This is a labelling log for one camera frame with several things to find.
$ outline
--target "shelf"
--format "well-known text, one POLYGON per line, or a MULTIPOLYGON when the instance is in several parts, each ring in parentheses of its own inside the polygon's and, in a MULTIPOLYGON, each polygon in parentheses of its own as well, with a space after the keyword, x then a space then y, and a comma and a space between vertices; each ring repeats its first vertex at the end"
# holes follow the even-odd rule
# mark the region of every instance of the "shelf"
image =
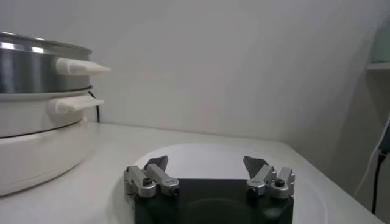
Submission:
POLYGON ((390 70, 390 63, 376 63, 367 65, 367 70, 390 70))

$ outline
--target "white plate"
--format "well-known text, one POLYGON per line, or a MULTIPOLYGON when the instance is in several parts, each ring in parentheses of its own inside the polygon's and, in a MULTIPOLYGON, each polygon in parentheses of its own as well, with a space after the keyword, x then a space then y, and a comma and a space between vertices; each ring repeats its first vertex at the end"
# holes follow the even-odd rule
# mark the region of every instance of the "white plate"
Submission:
MULTIPOLYGON (((266 152, 253 151, 220 144, 179 144, 158 149, 144 155, 136 162, 143 167, 150 158, 167 155, 166 173, 176 178, 231 178, 248 179, 243 163, 244 156, 265 159, 279 171, 292 165, 270 158, 266 152)), ((327 208, 322 195, 301 173, 295 171, 294 223, 327 224, 327 208)))

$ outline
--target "white countertop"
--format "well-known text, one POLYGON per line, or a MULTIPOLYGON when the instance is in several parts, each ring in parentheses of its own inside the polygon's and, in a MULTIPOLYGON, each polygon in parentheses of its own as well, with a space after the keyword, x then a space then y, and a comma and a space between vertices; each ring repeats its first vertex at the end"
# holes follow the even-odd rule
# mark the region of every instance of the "white countertop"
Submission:
POLYGON ((32 189, 0 198, 0 223, 131 223, 123 170, 153 150, 182 143, 225 144, 276 157, 321 192, 328 223, 383 223, 289 146, 271 141, 90 123, 96 151, 75 169, 32 189))

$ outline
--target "silver bracket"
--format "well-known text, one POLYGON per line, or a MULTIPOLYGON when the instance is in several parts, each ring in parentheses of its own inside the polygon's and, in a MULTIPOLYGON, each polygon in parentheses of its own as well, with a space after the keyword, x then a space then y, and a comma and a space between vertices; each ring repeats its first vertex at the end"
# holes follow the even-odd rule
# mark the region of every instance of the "silver bracket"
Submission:
POLYGON ((156 195, 156 183, 148 178, 138 166, 129 166, 124 171, 124 181, 127 195, 138 194, 143 198, 156 195))
POLYGON ((276 179, 276 171, 270 165, 264 165, 259 172, 251 179, 246 181, 248 187, 248 196, 258 197, 265 193, 266 186, 276 179))
POLYGON ((161 192, 168 196, 179 194, 179 180, 170 177, 156 164, 149 164, 145 167, 145 173, 161 187, 161 192))
POLYGON ((283 167, 278 178, 271 183, 271 197, 277 199, 286 199, 294 196, 295 174, 288 167, 283 167))

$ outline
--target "screw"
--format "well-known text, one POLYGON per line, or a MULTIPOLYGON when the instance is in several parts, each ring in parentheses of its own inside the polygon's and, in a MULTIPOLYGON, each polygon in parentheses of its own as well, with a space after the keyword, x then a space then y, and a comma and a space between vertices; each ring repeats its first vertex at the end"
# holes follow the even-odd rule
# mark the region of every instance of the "screw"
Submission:
POLYGON ((285 181, 282 179, 276 179, 275 180, 275 187, 284 187, 285 186, 285 181))
POLYGON ((147 177, 147 178, 142 180, 142 185, 143 186, 147 186, 147 185, 149 185, 151 183, 152 183, 152 180, 149 177, 147 177))
POLYGON ((172 195, 173 197, 179 196, 179 193, 180 193, 180 189, 179 189, 178 187, 175 187, 175 188, 172 188, 172 189, 171 189, 171 195, 172 195))

